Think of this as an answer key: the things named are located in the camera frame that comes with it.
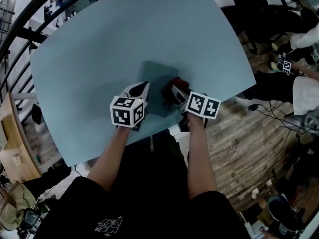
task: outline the table top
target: table top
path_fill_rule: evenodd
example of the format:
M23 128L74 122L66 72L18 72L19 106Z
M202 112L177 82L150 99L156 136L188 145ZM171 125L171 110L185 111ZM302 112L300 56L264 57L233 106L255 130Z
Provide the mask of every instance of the table top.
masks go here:
M0 106L0 117L7 137L7 144L0 152L0 160L9 180L24 182L41 177L10 93L7 93ZM15 154L20 157L21 164L18 166L12 157Z
M44 119L68 165L101 154L115 130L111 100L131 84L151 82L152 111L162 109L161 87L175 75L222 102L255 84L214 0L100 0L35 50L31 70ZM176 124L176 110L163 114L148 114L128 144Z

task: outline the black shirt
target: black shirt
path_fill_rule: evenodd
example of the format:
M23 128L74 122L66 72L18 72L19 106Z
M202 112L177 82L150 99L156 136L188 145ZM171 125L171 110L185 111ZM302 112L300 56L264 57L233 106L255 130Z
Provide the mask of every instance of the black shirt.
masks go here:
M190 200L183 156L157 149L128 146L111 192L76 178L35 238L250 238L223 194Z

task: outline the metal railing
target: metal railing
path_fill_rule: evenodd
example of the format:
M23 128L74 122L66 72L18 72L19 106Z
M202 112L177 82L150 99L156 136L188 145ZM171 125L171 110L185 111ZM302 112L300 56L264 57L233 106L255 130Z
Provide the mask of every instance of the metal railing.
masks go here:
M23 53L26 51L26 49L30 46L32 43L31 40L28 40L25 45L20 49L20 51L17 53L16 57L12 60L9 67L6 67L6 56L8 54L8 49L14 39L17 37L17 34L23 28L23 26L31 19L31 17L47 2L48 0L32 0L25 9L21 12L21 14L17 17L17 19L14 21L14 23L11 25L8 30L6 30L5 33L5 39L0 44L0 61L4 60L5 65L5 76L3 79L0 79L0 101L2 103L2 90L3 87L6 86L6 91L10 90L12 91L14 87L16 87L18 81L21 79L23 74L27 71L28 67L30 66L30 61L28 61L22 70L17 75L16 79L13 81L11 86L8 86L8 77L11 74L12 70L16 66L17 62L19 61L20 57L23 55ZM63 13L65 10L67 10L69 7L71 7L74 3L76 3L79 0L69 0L64 2L63 6L61 6L56 12L54 12L52 15L50 15L44 23L35 31L35 34L41 34L41 32L55 19L57 18L61 13ZM18 90L18 93L21 93L28 83L31 81L32 75L30 75L27 80L22 84L20 89ZM34 88L34 85L32 85L28 90L27 93L31 92Z

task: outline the light blue table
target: light blue table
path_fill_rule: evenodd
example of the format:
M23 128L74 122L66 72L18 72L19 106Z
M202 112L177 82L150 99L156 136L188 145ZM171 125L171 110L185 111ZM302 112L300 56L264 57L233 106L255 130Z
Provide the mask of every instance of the light blue table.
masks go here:
M31 69L44 119L68 165L101 154L115 130L113 96L141 79L154 81L154 95L158 79L178 74L194 91L221 101L255 84L214 0L100 0L47 38L31 56ZM176 112L149 114L128 143L176 124Z

